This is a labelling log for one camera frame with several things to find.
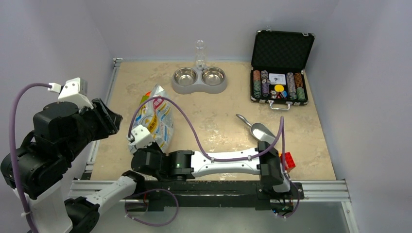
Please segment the metal food scoop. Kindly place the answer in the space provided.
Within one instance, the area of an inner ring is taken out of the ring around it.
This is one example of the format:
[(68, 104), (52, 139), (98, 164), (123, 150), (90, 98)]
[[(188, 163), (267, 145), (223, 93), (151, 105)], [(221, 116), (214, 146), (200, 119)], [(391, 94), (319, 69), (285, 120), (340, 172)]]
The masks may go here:
[(275, 135), (262, 123), (250, 123), (244, 116), (240, 114), (235, 114), (242, 122), (244, 122), (250, 128), (251, 135), (259, 141), (264, 141), (269, 144), (273, 143), (275, 140)]

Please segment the pet food bag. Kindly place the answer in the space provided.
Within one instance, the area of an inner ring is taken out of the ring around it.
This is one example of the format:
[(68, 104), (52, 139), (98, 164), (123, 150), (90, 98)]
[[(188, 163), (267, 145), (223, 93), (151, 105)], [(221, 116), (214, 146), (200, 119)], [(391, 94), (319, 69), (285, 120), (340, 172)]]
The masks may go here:
[[(149, 130), (155, 140), (151, 146), (157, 145), (163, 153), (166, 153), (174, 133), (174, 126), (172, 104), (164, 100), (163, 97), (168, 98), (168, 93), (159, 84), (155, 85), (151, 90), (151, 96), (141, 104), (141, 108), (133, 115), (127, 138), (131, 135), (131, 130), (134, 127), (142, 125)], [(129, 145), (128, 148), (131, 154), (137, 151), (130, 148)]]

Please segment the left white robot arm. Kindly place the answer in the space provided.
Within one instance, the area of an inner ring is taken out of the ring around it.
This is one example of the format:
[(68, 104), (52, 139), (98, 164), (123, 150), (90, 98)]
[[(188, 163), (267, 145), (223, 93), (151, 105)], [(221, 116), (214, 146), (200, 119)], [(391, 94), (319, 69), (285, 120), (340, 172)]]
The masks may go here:
[(83, 108), (54, 102), (34, 115), (34, 129), (16, 153), (19, 184), (39, 233), (89, 233), (121, 199), (143, 196), (144, 178), (131, 170), (91, 195), (64, 199), (61, 194), (63, 175), (76, 157), (90, 142), (116, 134), (121, 121), (100, 99)]

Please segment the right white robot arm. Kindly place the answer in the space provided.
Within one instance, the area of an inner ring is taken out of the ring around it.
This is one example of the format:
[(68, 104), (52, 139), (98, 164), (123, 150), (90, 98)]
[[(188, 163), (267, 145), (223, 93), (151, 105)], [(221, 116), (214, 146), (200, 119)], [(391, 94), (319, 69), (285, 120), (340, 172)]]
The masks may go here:
[(163, 182), (193, 180), (220, 173), (244, 173), (258, 175), (261, 184), (271, 188), (280, 198), (292, 191), (278, 151), (264, 141), (258, 141), (255, 148), (210, 153), (209, 156), (192, 150), (165, 154), (151, 145), (134, 152), (131, 168)]

